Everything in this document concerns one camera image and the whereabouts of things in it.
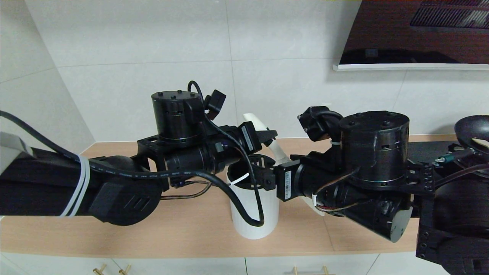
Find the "white cable tie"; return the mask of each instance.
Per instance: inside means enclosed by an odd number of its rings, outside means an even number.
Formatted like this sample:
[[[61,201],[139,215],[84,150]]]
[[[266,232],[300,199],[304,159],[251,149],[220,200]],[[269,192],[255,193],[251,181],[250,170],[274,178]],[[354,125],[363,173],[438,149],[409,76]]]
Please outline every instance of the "white cable tie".
[[[241,182],[242,180],[246,179],[247,177],[249,177],[249,173],[246,173],[246,174],[242,175],[241,177],[239,177],[237,180],[232,181],[230,183],[230,185],[237,184],[237,183]]]
[[[85,180],[83,181],[83,187],[82,187],[82,190],[80,192],[80,195],[78,196],[75,207],[73,208],[73,211],[71,211],[71,214],[69,215],[70,217],[73,217],[74,215],[76,215],[76,212],[78,212],[78,209],[80,208],[80,205],[82,204],[83,198],[85,197],[85,193],[87,192],[87,189],[89,187],[90,162],[85,157],[83,157],[83,162],[85,163]]]
[[[78,180],[78,184],[75,188],[75,191],[73,192],[73,195],[71,196],[71,199],[69,200],[68,204],[66,205],[66,208],[63,211],[63,213],[61,213],[60,217],[65,217],[68,214],[69,210],[71,209],[71,207],[75,203],[76,198],[80,194],[80,190],[82,189],[83,183],[85,182],[85,175],[86,175],[85,162],[83,161],[83,157],[80,155],[78,155],[78,159],[80,160],[80,167],[81,167],[80,179]]]

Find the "wall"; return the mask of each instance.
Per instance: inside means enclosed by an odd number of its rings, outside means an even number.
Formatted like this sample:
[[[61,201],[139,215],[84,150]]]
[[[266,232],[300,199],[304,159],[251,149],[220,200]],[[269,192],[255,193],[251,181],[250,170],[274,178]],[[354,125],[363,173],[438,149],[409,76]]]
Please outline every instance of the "wall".
[[[296,117],[313,105],[393,110],[410,116],[412,134],[442,134],[489,99],[487,72],[332,71],[360,1],[27,4],[97,141],[154,135],[150,95],[192,79],[227,94],[217,124],[253,112],[283,138],[306,136]]]
[[[1,1],[0,109],[73,152],[94,142],[23,0]],[[46,148],[6,119],[3,132]]]

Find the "barcode label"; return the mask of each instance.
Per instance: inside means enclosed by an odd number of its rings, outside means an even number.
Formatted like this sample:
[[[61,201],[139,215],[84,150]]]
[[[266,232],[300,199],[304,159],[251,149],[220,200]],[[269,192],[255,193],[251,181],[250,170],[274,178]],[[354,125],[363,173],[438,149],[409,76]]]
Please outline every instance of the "barcode label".
[[[285,172],[285,199],[290,199],[290,185],[292,184],[292,171]]]

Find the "wire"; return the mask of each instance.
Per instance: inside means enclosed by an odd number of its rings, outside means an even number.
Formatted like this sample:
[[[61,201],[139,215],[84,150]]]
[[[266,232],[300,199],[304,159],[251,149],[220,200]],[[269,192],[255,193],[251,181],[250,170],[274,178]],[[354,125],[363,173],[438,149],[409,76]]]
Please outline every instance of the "wire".
[[[48,138],[46,138],[41,133],[36,131],[34,128],[29,126],[27,123],[22,121],[20,118],[12,115],[10,113],[7,113],[5,111],[1,111],[1,110],[0,110],[0,116],[3,116],[6,119],[17,124],[19,127],[21,127],[23,130],[25,130],[27,133],[32,135],[35,139],[39,140],[41,143],[43,143],[47,147],[51,148],[56,153],[61,154],[61,155],[65,156],[66,158],[71,159],[73,161],[80,162],[77,154],[74,154],[74,153],[66,150],[65,148],[59,146],[58,144],[50,141]],[[251,167],[251,162],[249,161],[249,158],[245,158],[245,159],[249,163],[249,167]],[[128,170],[122,170],[122,169],[117,169],[117,168],[113,168],[113,167],[108,167],[108,166],[105,166],[101,163],[95,162],[93,160],[90,160],[89,162],[90,162],[90,168],[93,170],[96,170],[100,173],[112,174],[112,175],[131,178],[131,179],[154,179],[155,180],[155,179],[165,179],[165,178],[181,177],[181,176],[196,176],[196,177],[204,178],[205,180],[210,181],[213,185],[219,187],[219,189],[221,189],[229,197],[229,199],[234,204],[234,206],[236,207],[236,210],[238,210],[238,212],[241,215],[241,217],[243,218],[243,220],[245,222],[247,222],[249,225],[255,226],[255,227],[260,227],[265,222],[264,217],[263,217],[263,208],[262,208],[262,204],[260,201],[260,197],[258,195],[258,187],[256,184],[254,186],[256,187],[255,195],[257,195],[258,211],[259,211],[259,215],[260,215],[259,221],[254,220],[253,218],[251,218],[248,215],[248,213],[246,212],[246,209],[244,208],[243,204],[239,200],[238,196],[236,196],[236,194],[233,192],[233,190],[225,182],[223,182],[217,176],[210,174],[206,171],[181,169],[181,170],[160,171],[160,172],[134,172],[134,171],[128,171]],[[253,173],[252,169],[250,169],[250,175],[252,176],[251,179],[253,181],[254,180],[254,173]]]
[[[356,202],[354,204],[350,204],[350,205],[347,205],[347,206],[344,206],[344,207],[338,207],[338,208],[325,207],[325,206],[316,206],[316,208],[319,211],[322,211],[322,212],[336,212],[336,211],[341,211],[341,210],[345,210],[345,209],[348,209],[348,208],[357,206],[359,204],[361,204],[361,202]]]
[[[461,176],[465,176],[467,174],[470,174],[470,173],[473,173],[476,171],[480,171],[480,170],[485,170],[485,169],[489,169],[489,163],[479,164],[479,165],[475,165],[475,166],[472,166],[469,168],[465,168],[464,170],[460,170],[460,171],[455,172],[455,173],[453,173],[447,177],[444,177],[443,179],[436,181],[435,182],[435,188],[439,188],[439,187],[441,187],[441,186],[449,183],[450,181],[452,181],[456,178],[459,178]]]
[[[359,168],[359,167],[357,167],[355,170],[353,170],[353,171],[351,171],[351,172],[349,172],[349,173],[347,173],[347,174],[345,174],[345,175],[343,175],[343,176],[341,176],[341,177],[339,177],[339,178],[337,178],[337,179],[334,179],[334,180],[332,180],[332,181],[330,181],[330,182],[325,183],[324,185],[320,186],[320,187],[319,187],[319,188],[316,190],[316,192],[314,192],[314,193],[313,193],[313,195],[317,195],[317,194],[319,194],[319,193],[320,193],[322,190],[324,190],[325,188],[330,187],[331,185],[333,185],[333,184],[335,184],[335,183],[338,183],[338,182],[340,182],[340,181],[342,181],[342,180],[346,179],[347,177],[349,177],[349,176],[353,175],[354,173],[358,172],[358,170],[359,170],[359,169],[360,169],[360,168]]]
[[[229,183],[229,185],[234,185],[234,184],[240,183],[242,180],[246,179],[247,177],[249,177],[249,173],[242,175],[241,177],[237,178],[236,180],[233,180],[232,182]]]
[[[204,189],[202,189],[200,192],[197,192],[197,193],[192,194],[192,195],[161,196],[160,201],[193,199],[193,198],[196,198],[196,197],[199,197],[199,196],[205,194],[211,188],[211,186],[212,186],[212,183],[211,182],[205,182],[205,181],[191,181],[191,182],[188,182],[188,184],[186,184],[186,186],[187,185],[194,184],[194,183],[204,183],[204,184],[207,184],[207,186],[204,187]]]
[[[335,111],[330,111],[330,110],[323,110],[323,111],[319,111],[317,113],[312,113],[315,117],[318,117],[318,116],[322,116],[322,115],[330,115],[332,117],[336,117],[338,120],[341,120],[343,118],[343,116],[338,113],[338,112],[335,112]]]
[[[188,83],[188,90],[190,91],[190,89],[192,88],[192,86],[195,87],[195,89],[197,90],[197,92],[199,93],[200,95],[200,98],[203,100],[203,95],[202,95],[202,91],[200,90],[200,87],[199,85],[197,84],[197,82],[195,81],[190,81]],[[252,220],[253,224],[251,223],[248,223],[250,225],[253,225],[253,226],[256,226],[256,227],[260,227],[262,226],[264,223],[265,223],[265,217],[264,217],[264,214],[263,214],[263,206],[262,206],[262,201],[260,199],[260,194],[258,192],[258,185],[256,184],[256,178],[255,178],[255,172],[253,171],[253,166],[251,165],[251,161],[248,157],[248,154],[246,154],[246,150],[243,148],[243,146],[241,145],[241,143],[239,143],[239,141],[237,141],[233,136],[231,136],[230,134],[226,133],[225,131],[221,130],[221,128],[219,128],[216,124],[214,124],[206,115],[205,115],[205,120],[207,121],[207,123],[209,123],[212,127],[214,127],[219,133],[223,134],[225,137],[227,137],[229,140],[231,140],[233,143],[236,144],[236,146],[239,148],[239,151],[241,153],[241,155],[243,156],[246,164],[248,165],[248,173],[249,173],[249,177],[250,177],[250,182],[253,186],[253,190],[255,191],[255,198],[256,198],[256,204],[258,205],[258,215],[259,215],[259,220]]]

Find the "black cable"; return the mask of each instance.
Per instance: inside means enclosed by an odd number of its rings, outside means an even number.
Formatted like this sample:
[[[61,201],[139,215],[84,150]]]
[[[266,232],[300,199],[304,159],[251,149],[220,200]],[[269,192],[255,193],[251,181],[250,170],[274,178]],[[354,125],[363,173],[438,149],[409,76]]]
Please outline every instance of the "black cable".
[[[27,123],[22,121],[20,118],[7,113],[5,111],[0,110],[0,116],[5,117],[6,119],[14,122],[17,124],[19,127],[21,127],[23,130],[25,130],[27,133],[32,135],[34,138],[39,140],[41,143],[46,145],[47,147],[51,148],[54,150],[56,153],[61,154],[73,161],[80,162],[78,155],[74,154],[65,148],[57,145],[56,143],[50,141],[48,138],[43,136],[41,133],[36,131],[34,128],[29,126]],[[238,196],[233,192],[233,190],[225,183],[223,182],[220,178],[217,176],[210,174],[206,171],[200,171],[200,170],[173,170],[173,171],[161,171],[161,172],[134,172],[134,171],[127,171],[127,170],[121,170],[117,168],[112,168],[105,166],[101,163],[94,162],[92,160],[89,160],[90,162],[90,168],[93,170],[96,170],[101,173],[106,173],[106,174],[113,174],[116,176],[121,176],[121,177],[126,177],[126,178],[131,178],[131,179],[165,179],[165,178],[172,178],[172,177],[181,177],[181,176],[196,176],[196,177],[201,177],[204,178],[208,181],[210,181],[212,184],[215,186],[219,187],[231,200],[231,202],[234,204],[236,209],[238,210],[239,214],[243,218],[245,222],[250,224],[251,226],[256,226],[260,227],[264,224],[264,219],[263,219],[263,209],[261,207],[261,202],[259,201],[259,197],[257,200],[260,202],[259,203],[259,212],[260,212],[260,221],[256,221],[253,218],[251,218],[248,213],[246,212],[246,209],[243,207],[243,204],[239,200]]]
[[[470,174],[470,173],[473,173],[476,171],[480,171],[480,170],[485,170],[485,169],[489,169],[489,163],[479,164],[479,165],[475,165],[475,166],[472,166],[469,168],[465,168],[464,170],[460,170],[460,171],[455,172],[449,176],[444,177],[443,179],[436,181],[435,182],[435,188],[439,188],[439,187],[441,187],[441,186],[449,183],[450,181],[452,181],[456,178],[459,178],[461,176],[465,176],[467,174]]]
[[[202,100],[202,103],[203,103],[203,95],[202,95],[202,91],[200,90],[200,87],[199,85],[197,84],[197,82],[195,81],[190,81],[187,85],[187,88],[188,88],[188,91],[190,92],[192,86],[195,87],[195,89],[197,90],[197,92],[199,93],[200,95],[200,98]],[[246,150],[243,148],[243,146],[241,145],[241,143],[239,141],[237,141],[233,136],[231,136],[230,134],[226,133],[225,131],[221,130],[221,128],[219,128],[216,124],[214,124],[214,122],[212,122],[206,115],[205,115],[205,120],[207,121],[207,123],[209,123],[212,127],[214,127],[219,133],[223,134],[225,137],[227,137],[229,140],[231,140],[233,143],[236,144],[236,146],[239,148],[239,151],[241,152],[246,164],[248,165],[248,172],[249,172],[249,177],[250,177],[250,182],[253,186],[253,190],[255,191],[255,198],[256,198],[256,204],[258,205],[258,215],[259,215],[259,220],[256,221],[256,220],[253,220],[254,222],[257,222],[257,226],[262,226],[264,223],[265,223],[265,217],[264,217],[264,214],[263,214],[263,206],[262,206],[262,201],[260,199],[260,193],[258,191],[258,185],[256,184],[256,178],[255,178],[255,172],[253,171],[253,166],[251,165],[251,161],[248,157],[248,154],[246,154]]]
[[[322,115],[330,115],[332,117],[336,117],[338,120],[341,120],[343,118],[343,116],[340,113],[331,110],[322,110],[317,113],[312,113],[312,115],[314,117],[318,117]]]
[[[184,199],[193,199],[199,196],[202,196],[205,194],[212,186],[211,182],[205,182],[205,181],[190,181],[190,182],[185,182],[186,184],[184,186],[189,186],[191,184],[195,183],[204,183],[207,186],[204,187],[201,191],[192,194],[192,195],[171,195],[171,196],[161,196],[160,201],[165,201],[165,200],[184,200]]]

